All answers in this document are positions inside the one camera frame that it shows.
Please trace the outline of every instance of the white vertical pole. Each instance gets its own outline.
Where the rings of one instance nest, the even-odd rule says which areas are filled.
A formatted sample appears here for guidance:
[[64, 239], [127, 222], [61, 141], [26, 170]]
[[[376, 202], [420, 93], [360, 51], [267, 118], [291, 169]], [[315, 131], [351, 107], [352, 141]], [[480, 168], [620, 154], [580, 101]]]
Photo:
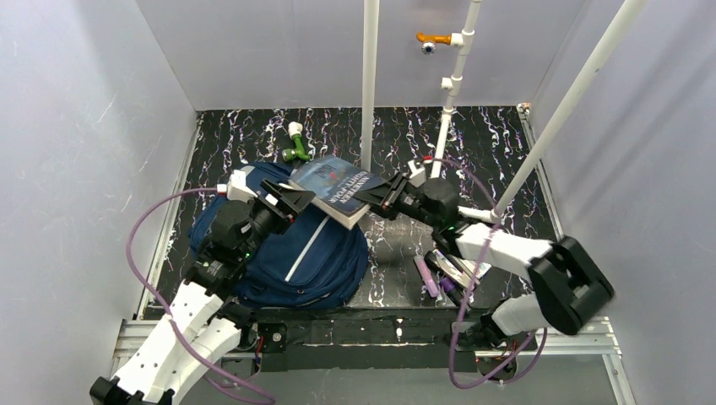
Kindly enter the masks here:
[[[450, 93], [447, 94], [447, 101], [445, 107], [442, 108], [442, 116], [440, 119], [440, 132], [437, 135], [437, 145], [435, 147], [435, 158], [442, 159], [445, 154], [445, 143], [448, 140], [448, 129], [450, 128], [450, 122], [453, 119], [453, 106], [455, 104], [455, 98], [460, 92], [460, 85], [463, 82], [463, 68], [465, 67], [465, 59], [467, 59], [469, 50], [472, 48], [472, 40], [475, 36], [475, 23], [477, 22], [477, 15], [480, 13], [480, 5], [482, 0], [472, 0], [468, 9], [468, 16], [465, 20], [465, 26], [463, 32], [464, 45], [460, 47], [458, 53], [458, 59], [455, 61], [455, 70], [453, 70], [453, 76], [450, 77], [453, 87], [450, 89]], [[430, 177], [438, 177], [440, 175], [440, 162], [432, 164], [432, 170]]]
[[567, 118], [572, 114], [577, 103], [582, 99], [589, 85], [592, 84], [597, 73], [604, 66], [611, 53], [627, 33], [632, 21], [637, 17], [646, 2], [647, 0], [624, 0], [624, 3], [619, 8], [619, 11], [616, 12], [609, 27], [607, 27], [597, 43], [597, 46], [594, 47], [592, 54], [589, 55], [584, 66], [582, 66], [582, 70], [579, 71], [579, 74], [574, 79], [572, 86], [567, 90], [567, 93], [564, 94], [564, 98], [561, 99], [560, 104], [557, 106], [554, 114], [552, 114], [552, 118], [547, 122], [545, 130], [542, 131], [540, 137], [537, 138], [537, 142], [534, 143], [527, 158], [525, 158], [522, 165], [519, 166], [517, 174], [509, 186], [507, 186], [507, 190], [502, 194], [500, 201], [497, 202], [492, 212], [495, 218], [499, 218], [505, 213], [505, 210], [519, 192], [520, 187], [522, 187], [532, 172], [532, 169], [534, 169], [540, 159], [542, 159], [547, 147], [552, 140], [554, 140], [557, 133], [559, 133], [559, 130]]
[[363, 108], [361, 109], [361, 168], [371, 171], [373, 107], [376, 99], [378, 11], [380, 0], [363, 2]]

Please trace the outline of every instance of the white stripe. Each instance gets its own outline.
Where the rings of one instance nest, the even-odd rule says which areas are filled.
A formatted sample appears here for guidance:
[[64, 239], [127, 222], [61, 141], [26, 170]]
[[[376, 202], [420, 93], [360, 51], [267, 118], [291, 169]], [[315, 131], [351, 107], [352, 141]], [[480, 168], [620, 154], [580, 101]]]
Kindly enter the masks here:
[[327, 222], [328, 222], [328, 215], [326, 215], [326, 218], [323, 219], [323, 222], [321, 222], [321, 224], [318, 226], [318, 228], [316, 229], [316, 231], [313, 232], [313, 235], [311, 236], [311, 239], [309, 239], [309, 240], [308, 240], [308, 243], [306, 243], [306, 247], [304, 247], [304, 248], [303, 248], [303, 251], [301, 251], [301, 254], [298, 255], [298, 258], [297, 258], [296, 261], [293, 263], [293, 266], [291, 267], [291, 270], [289, 270], [289, 273], [286, 275], [285, 281], [290, 281], [290, 278], [291, 278], [291, 276], [293, 276], [293, 273], [294, 273], [294, 272], [296, 271], [296, 269], [298, 268], [298, 265], [301, 264], [301, 260], [303, 260], [303, 257], [304, 257], [304, 256], [306, 255], [306, 253], [308, 252], [308, 249], [311, 249], [311, 245], [313, 245], [313, 241], [316, 240], [316, 238], [318, 237], [318, 234], [321, 233], [321, 230], [323, 229], [323, 227], [326, 225]]

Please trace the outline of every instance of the orange valve handle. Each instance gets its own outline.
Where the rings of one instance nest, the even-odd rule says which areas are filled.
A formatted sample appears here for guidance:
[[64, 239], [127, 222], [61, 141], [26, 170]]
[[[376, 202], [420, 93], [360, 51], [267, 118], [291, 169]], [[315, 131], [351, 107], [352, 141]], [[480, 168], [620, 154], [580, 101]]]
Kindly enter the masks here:
[[445, 44], [450, 45], [450, 42], [453, 41], [452, 35], [425, 35], [422, 32], [419, 32], [418, 35], [415, 36], [415, 38], [418, 39], [420, 42], [435, 42], [436, 44]]

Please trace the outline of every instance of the navy backpack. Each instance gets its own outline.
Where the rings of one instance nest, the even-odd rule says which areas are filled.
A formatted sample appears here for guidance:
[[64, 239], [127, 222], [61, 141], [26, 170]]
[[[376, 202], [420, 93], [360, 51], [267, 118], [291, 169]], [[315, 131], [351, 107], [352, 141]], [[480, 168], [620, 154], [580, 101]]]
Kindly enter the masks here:
[[[240, 169], [247, 173], [247, 186], [264, 195], [261, 180], [286, 183], [292, 171], [287, 165], [262, 162]], [[224, 196], [215, 197], [189, 230], [194, 256], [216, 212], [227, 201]], [[234, 292], [243, 305], [253, 308], [330, 309], [355, 293], [367, 266], [368, 244], [361, 229], [346, 229], [309, 205], [283, 235], [266, 239]]]

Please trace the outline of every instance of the purple marker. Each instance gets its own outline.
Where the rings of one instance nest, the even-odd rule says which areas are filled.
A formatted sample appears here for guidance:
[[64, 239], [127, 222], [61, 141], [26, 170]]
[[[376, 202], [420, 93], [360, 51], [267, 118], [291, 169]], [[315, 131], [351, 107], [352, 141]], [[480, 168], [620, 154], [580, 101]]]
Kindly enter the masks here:
[[413, 262], [415, 262], [415, 266], [418, 267], [418, 273], [420, 273], [420, 276], [423, 278], [423, 284], [427, 288], [427, 293], [432, 298], [437, 298], [440, 295], [440, 290], [437, 289], [437, 284], [435, 284], [435, 280], [432, 279], [432, 274], [427, 268], [425, 259], [423, 259], [423, 256], [418, 255], [413, 257]]

